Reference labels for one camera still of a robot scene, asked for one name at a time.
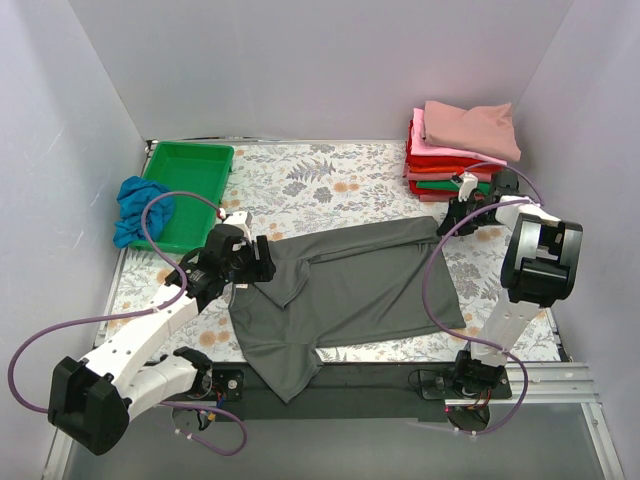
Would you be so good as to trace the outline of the dark grey t shirt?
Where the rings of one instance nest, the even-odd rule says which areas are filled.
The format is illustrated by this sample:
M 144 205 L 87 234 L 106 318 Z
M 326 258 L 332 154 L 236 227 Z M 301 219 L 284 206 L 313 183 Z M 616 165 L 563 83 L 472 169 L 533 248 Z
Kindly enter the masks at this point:
M 273 279 L 236 289 L 229 307 L 247 363 L 289 402 L 321 369 L 320 348 L 436 332 L 425 301 L 463 327 L 437 229 L 423 216 L 270 243 Z

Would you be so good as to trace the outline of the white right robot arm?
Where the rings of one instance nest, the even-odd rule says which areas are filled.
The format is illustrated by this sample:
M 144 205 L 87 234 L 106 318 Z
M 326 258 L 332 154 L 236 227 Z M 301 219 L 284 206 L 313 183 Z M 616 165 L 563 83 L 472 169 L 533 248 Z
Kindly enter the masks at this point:
M 529 323 L 555 302 L 566 299 L 575 284 L 583 227 L 546 213 L 519 194 L 514 172 L 492 175 L 487 191 L 469 169 L 452 176 L 457 188 L 449 200 L 442 238 L 465 236 L 481 226 L 503 225 L 511 239 L 502 263 L 498 302 L 475 342 L 469 341 L 425 386 L 442 398 L 487 398 L 508 386 L 508 354 Z

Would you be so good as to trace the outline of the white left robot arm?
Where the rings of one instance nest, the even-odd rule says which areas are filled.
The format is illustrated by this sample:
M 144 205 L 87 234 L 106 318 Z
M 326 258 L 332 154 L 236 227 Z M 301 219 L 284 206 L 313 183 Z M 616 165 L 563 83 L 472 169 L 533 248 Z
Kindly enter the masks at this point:
M 82 359 L 54 368 L 48 420 L 95 455 L 111 450 L 132 420 L 175 396 L 223 398 L 213 362 L 181 347 L 149 366 L 151 356 L 194 320 L 229 285 L 269 282 L 276 266 L 269 241 L 237 225 L 219 224 L 203 247 L 175 264 L 149 303 L 111 339 Z

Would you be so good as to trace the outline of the green folded shirt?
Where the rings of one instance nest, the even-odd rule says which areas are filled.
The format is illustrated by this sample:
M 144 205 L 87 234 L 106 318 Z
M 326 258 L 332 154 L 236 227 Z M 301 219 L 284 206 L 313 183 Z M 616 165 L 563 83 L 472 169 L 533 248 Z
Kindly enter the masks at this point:
M 412 193 L 421 194 L 436 194 L 436 195 L 449 195 L 456 196 L 458 193 L 458 186 L 451 180 L 448 181 L 436 181 L 436 182 L 415 182 L 409 181 L 409 187 Z M 486 194 L 488 192 L 490 182 L 479 182 L 478 189 Z

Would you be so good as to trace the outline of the bottom pink folded shirt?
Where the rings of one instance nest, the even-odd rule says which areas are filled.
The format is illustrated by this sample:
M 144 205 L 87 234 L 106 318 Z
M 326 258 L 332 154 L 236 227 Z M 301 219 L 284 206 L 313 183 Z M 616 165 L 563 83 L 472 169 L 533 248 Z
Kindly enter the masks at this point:
M 451 199 L 449 195 L 421 194 L 419 200 L 421 202 L 448 202 Z

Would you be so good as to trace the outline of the orange folded shirt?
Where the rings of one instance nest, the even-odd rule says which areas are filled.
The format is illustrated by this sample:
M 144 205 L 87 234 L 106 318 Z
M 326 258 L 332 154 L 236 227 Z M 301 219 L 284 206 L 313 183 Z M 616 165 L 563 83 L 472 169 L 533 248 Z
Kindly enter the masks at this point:
M 418 174 L 462 174 L 463 172 L 471 172 L 474 174 L 493 174 L 500 172 L 502 167 L 498 166 L 456 166 L 456 165 L 446 165 L 446 166 L 411 166 L 407 167 L 407 171 L 411 173 Z

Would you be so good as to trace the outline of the salmon folded shirt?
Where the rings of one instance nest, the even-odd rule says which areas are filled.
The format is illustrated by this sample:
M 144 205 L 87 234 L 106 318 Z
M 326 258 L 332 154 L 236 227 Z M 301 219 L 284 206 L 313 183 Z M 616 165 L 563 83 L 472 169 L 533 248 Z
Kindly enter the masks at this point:
M 427 182 L 436 182 L 436 181 L 448 181 L 451 180 L 451 177 L 454 176 L 456 174 L 450 175 L 450 174 L 418 174 L 418 173 L 411 173 L 408 172 L 407 169 L 404 171 L 403 176 L 409 180 L 409 181 L 415 181 L 415 182 L 422 182 L 422 181 L 427 181 Z M 477 178 L 479 182 L 490 182 L 493 174 L 474 174 Z

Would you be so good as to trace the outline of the light pink folded shirt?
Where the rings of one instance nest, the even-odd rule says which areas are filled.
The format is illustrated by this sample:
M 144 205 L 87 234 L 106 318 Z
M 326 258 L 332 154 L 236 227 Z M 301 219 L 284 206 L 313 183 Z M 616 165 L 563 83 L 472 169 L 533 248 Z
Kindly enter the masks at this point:
M 411 126 L 409 127 L 409 152 L 414 156 L 419 157 L 435 157 L 435 156 L 447 156 L 447 157 L 460 157 L 468 158 L 481 162 L 490 162 L 498 165 L 506 165 L 505 160 L 487 156 L 481 153 L 461 150 L 456 148 L 435 146 L 428 144 L 421 134 L 416 130 L 417 127 L 424 126 L 424 110 L 419 108 L 413 109 L 413 118 Z

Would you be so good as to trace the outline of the dusty pink folded shirt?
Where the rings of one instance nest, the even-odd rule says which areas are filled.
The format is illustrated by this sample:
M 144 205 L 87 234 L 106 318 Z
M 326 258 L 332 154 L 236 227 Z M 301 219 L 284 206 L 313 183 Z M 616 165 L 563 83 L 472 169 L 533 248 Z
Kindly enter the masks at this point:
M 521 159 L 511 103 L 463 109 L 426 101 L 422 137 L 434 146 L 474 151 L 507 162 Z

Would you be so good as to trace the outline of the green plastic tray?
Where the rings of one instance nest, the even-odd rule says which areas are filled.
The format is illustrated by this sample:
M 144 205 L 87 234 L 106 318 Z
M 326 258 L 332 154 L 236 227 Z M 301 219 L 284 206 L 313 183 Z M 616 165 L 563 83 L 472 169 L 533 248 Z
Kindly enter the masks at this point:
M 171 191 L 195 193 L 220 206 L 233 157 L 231 146 L 160 142 L 143 178 L 157 181 Z M 187 196 L 176 196 L 174 201 L 172 218 L 156 244 L 164 252 L 184 254 L 204 244 L 216 211 Z

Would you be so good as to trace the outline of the crumpled blue t shirt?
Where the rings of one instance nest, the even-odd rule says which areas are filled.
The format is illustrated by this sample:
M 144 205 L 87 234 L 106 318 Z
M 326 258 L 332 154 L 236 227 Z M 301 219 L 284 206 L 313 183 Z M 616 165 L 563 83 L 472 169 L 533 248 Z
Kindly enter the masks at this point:
M 117 203 L 120 219 L 115 223 L 113 243 L 117 248 L 125 248 L 136 240 L 145 240 L 142 229 L 142 213 L 154 198 L 168 193 L 169 189 L 153 180 L 138 176 L 126 179 L 119 190 Z M 146 217 L 148 233 L 153 241 L 158 241 L 171 220 L 175 210 L 172 196 L 154 203 Z

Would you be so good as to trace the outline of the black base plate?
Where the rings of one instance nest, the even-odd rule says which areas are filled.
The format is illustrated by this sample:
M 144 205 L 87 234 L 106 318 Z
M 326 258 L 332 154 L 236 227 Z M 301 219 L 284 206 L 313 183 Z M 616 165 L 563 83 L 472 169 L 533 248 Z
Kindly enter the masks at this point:
M 212 405 L 242 420 L 342 420 L 413 418 L 446 419 L 449 401 L 484 410 L 491 401 L 507 400 L 506 375 L 491 389 L 464 387 L 453 381 L 451 362 L 327 363 L 308 385 L 284 402 L 246 363 L 216 363 L 213 379 L 201 396 L 176 394 L 170 399 L 195 407 Z

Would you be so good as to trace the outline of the aluminium frame rail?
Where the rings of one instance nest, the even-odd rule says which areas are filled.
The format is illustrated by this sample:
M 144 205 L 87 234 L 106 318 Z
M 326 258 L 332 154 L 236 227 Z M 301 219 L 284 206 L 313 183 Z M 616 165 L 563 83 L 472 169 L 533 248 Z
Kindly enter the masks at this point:
M 57 434 L 48 479 L 620 479 L 587 366 L 509 366 L 512 397 L 446 419 L 242 420 L 156 407 L 96 456 Z

